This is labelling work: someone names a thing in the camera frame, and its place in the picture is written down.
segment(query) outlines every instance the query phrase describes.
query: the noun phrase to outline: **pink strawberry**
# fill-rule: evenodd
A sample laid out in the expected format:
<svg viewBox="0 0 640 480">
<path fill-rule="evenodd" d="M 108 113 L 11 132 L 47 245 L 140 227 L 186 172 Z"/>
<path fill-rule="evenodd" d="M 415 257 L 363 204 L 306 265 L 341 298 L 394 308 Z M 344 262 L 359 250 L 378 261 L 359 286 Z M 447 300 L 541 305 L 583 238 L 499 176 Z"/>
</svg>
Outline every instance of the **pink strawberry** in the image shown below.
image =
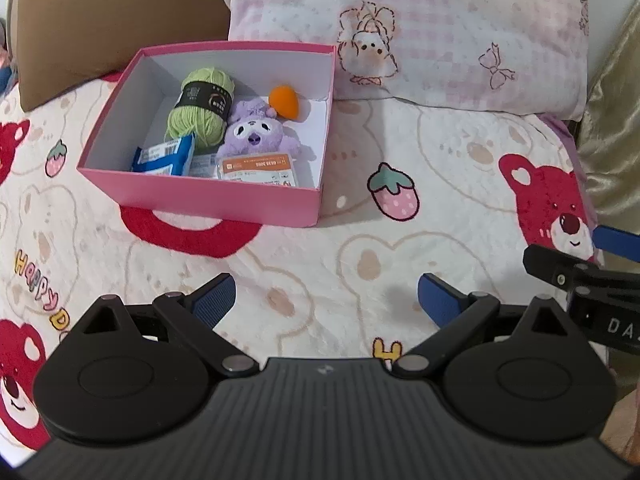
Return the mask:
<svg viewBox="0 0 640 480">
<path fill-rule="evenodd" d="M 49 155 L 47 155 L 47 162 L 44 165 L 44 172 L 48 177 L 55 177 L 60 170 L 62 170 L 62 166 L 65 165 L 66 161 L 66 146 L 62 142 L 62 139 L 59 139 L 56 145 L 51 149 Z"/>
<path fill-rule="evenodd" d="M 418 214 L 420 199 L 409 175 L 381 162 L 367 187 L 378 209 L 392 220 L 406 222 Z"/>
</svg>

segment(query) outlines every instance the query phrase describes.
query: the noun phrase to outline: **orange egg-shaped object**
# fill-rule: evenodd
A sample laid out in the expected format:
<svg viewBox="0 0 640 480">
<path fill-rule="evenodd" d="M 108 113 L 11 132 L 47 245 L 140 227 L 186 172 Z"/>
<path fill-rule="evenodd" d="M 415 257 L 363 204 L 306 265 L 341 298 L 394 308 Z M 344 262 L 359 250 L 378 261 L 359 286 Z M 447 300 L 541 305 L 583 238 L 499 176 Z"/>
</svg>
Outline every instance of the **orange egg-shaped object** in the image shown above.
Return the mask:
<svg viewBox="0 0 640 480">
<path fill-rule="evenodd" d="M 278 115 L 295 121 L 298 118 L 298 96 L 290 86 L 276 86 L 269 94 L 269 106 L 274 108 Z"/>
</svg>

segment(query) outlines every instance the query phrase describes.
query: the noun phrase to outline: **green strawberry leaf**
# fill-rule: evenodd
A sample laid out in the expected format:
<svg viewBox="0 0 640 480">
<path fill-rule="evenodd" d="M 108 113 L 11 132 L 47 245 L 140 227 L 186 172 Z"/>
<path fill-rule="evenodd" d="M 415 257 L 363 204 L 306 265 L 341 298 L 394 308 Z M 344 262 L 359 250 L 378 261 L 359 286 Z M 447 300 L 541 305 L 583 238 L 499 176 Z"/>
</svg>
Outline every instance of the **green strawberry leaf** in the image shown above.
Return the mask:
<svg viewBox="0 0 640 480">
<path fill-rule="evenodd" d="M 59 156 L 66 156 L 66 146 L 62 142 L 62 139 L 58 139 L 56 145 L 51 149 L 49 155 L 47 155 L 47 160 L 50 158 L 58 158 Z"/>
<path fill-rule="evenodd" d="M 400 193 L 400 188 L 413 189 L 414 181 L 402 171 L 394 170 L 386 162 L 381 162 L 376 173 L 369 177 L 367 182 L 369 191 L 375 193 L 384 189 L 389 190 L 392 195 Z"/>
</svg>

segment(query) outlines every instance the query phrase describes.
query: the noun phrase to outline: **brown pillow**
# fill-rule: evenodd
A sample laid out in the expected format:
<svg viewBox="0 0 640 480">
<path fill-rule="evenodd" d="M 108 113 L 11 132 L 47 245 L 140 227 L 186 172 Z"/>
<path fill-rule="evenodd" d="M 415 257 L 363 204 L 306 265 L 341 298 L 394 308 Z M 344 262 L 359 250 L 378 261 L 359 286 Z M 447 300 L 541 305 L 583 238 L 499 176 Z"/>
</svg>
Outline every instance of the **brown pillow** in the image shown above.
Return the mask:
<svg viewBox="0 0 640 480">
<path fill-rule="evenodd" d="M 229 19 L 223 0 L 18 0 L 22 108 L 124 69 L 144 46 L 226 40 Z"/>
</svg>

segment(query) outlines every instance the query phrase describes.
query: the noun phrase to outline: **pink box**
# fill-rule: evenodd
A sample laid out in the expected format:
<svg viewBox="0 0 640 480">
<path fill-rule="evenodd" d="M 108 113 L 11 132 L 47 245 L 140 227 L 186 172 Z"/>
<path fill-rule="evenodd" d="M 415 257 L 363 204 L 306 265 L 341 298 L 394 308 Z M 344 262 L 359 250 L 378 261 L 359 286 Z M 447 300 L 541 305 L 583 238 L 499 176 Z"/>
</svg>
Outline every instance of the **pink box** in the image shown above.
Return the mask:
<svg viewBox="0 0 640 480">
<path fill-rule="evenodd" d="M 318 222 L 322 171 L 334 88 L 332 45 L 209 41 L 141 49 L 104 105 L 82 150 L 78 171 L 120 205 L 190 216 L 288 227 Z M 300 97 L 295 131 L 305 158 L 294 168 L 297 187 L 190 176 L 132 173 L 138 146 L 164 141 L 166 118 L 193 70 L 215 67 L 236 83 L 235 99 L 288 84 Z"/>
</svg>

